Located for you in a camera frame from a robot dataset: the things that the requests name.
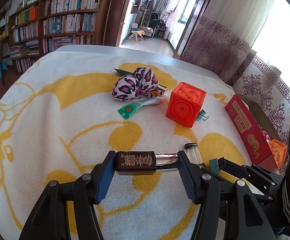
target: orange cube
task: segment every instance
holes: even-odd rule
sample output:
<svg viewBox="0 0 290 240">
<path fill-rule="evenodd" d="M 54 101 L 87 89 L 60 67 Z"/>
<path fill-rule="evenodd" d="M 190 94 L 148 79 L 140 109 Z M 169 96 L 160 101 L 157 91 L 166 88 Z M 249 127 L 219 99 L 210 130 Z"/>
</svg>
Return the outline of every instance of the orange cube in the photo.
<svg viewBox="0 0 290 240">
<path fill-rule="evenodd" d="M 286 158 L 287 146 L 276 139 L 271 140 L 268 145 L 275 158 L 278 168 L 281 168 Z"/>
<path fill-rule="evenodd" d="M 206 94 L 204 90 L 180 82 L 171 93 L 166 116 L 183 126 L 192 128 Z"/>
</svg>

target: screw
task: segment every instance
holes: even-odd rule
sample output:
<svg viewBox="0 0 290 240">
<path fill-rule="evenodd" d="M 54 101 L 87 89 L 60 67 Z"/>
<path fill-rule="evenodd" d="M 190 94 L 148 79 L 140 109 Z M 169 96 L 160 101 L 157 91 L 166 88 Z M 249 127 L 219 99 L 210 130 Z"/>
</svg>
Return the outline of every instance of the screw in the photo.
<svg viewBox="0 0 290 240">
<path fill-rule="evenodd" d="M 57 181 L 56 181 L 56 180 L 51 180 L 51 181 L 48 183 L 48 185 L 49 185 L 50 187 L 54 187 L 56 184 L 57 184 Z"/>
<path fill-rule="evenodd" d="M 86 173 L 82 176 L 83 180 L 89 180 L 92 176 L 89 173 Z"/>
<path fill-rule="evenodd" d="M 244 185 L 246 185 L 246 183 L 243 180 L 241 180 L 241 179 L 237 180 L 237 184 L 240 187 L 243 187 Z"/>
<path fill-rule="evenodd" d="M 211 179 L 211 176 L 209 174 L 206 174 L 206 173 L 203 174 L 202 177 L 203 177 L 204 180 L 210 180 Z"/>
</svg>

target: leopard print fabric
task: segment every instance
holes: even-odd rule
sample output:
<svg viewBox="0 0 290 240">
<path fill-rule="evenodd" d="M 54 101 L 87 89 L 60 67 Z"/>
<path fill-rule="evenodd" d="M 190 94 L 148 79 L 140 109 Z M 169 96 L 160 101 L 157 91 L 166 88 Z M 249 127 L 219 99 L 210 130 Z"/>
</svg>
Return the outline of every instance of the leopard print fabric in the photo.
<svg viewBox="0 0 290 240">
<path fill-rule="evenodd" d="M 150 68 L 137 68 L 133 74 L 122 76 L 116 82 L 112 95 L 119 101 L 129 101 L 143 96 L 152 98 L 150 91 L 157 86 L 157 78 Z"/>
</svg>

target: toothpaste tube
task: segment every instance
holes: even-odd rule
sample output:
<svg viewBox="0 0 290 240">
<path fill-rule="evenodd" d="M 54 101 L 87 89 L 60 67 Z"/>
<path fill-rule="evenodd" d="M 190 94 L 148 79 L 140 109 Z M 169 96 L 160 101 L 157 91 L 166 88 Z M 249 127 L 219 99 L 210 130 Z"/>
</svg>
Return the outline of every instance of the toothpaste tube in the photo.
<svg viewBox="0 0 290 240">
<path fill-rule="evenodd" d="M 165 101 L 165 98 L 163 97 L 154 97 L 154 98 L 148 98 L 145 100 L 141 100 L 138 102 L 133 102 L 131 104 L 128 104 L 121 109 L 118 110 L 119 114 L 124 117 L 125 119 L 130 118 L 138 109 L 140 109 L 142 106 L 146 105 L 159 105 L 162 102 Z"/>
</svg>

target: white and yellow towel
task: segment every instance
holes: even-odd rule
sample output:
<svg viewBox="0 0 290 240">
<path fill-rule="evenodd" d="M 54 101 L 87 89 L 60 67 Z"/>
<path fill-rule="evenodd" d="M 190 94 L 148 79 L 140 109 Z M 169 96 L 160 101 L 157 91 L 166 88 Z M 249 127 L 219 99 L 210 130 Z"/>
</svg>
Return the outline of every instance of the white and yellow towel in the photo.
<svg viewBox="0 0 290 240">
<path fill-rule="evenodd" d="M 119 76 L 149 66 L 171 90 L 181 81 L 207 92 L 207 121 L 192 129 L 165 116 L 167 104 L 144 106 L 128 120 L 126 102 L 111 91 Z M 0 233 L 18 239 L 48 181 L 73 181 L 90 172 L 109 150 L 177 152 L 198 142 L 204 162 L 226 157 L 250 164 L 224 105 L 233 90 L 222 82 L 149 62 L 101 54 L 53 52 L 37 61 L 0 100 Z M 152 176 L 115 174 L 96 207 L 104 239 L 190 239 L 197 206 L 187 198 L 178 172 Z M 78 239 L 69 203 L 72 239 Z"/>
</svg>

